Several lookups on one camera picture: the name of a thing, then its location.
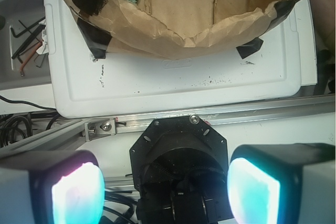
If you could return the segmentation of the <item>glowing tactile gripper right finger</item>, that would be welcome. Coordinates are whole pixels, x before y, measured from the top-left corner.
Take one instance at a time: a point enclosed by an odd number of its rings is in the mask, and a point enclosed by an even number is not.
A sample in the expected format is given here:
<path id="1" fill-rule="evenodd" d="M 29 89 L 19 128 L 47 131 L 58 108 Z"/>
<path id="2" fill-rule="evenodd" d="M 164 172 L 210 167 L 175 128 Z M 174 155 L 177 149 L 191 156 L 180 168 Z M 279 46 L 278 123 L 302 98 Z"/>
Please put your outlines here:
<path id="1" fill-rule="evenodd" d="M 335 146 L 241 145 L 227 190 L 238 223 L 335 223 Z"/>

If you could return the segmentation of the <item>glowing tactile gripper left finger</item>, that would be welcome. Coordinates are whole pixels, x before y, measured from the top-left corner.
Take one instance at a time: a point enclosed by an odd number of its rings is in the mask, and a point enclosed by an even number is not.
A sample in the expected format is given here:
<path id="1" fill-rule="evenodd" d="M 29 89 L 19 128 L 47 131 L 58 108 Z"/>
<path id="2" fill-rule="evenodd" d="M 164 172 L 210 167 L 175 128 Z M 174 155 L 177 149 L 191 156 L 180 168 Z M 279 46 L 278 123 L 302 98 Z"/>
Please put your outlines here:
<path id="1" fill-rule="evenodd" d="M 103 205 L 90 151 L 1 153 L 1 223 L 98 223 Z"/>

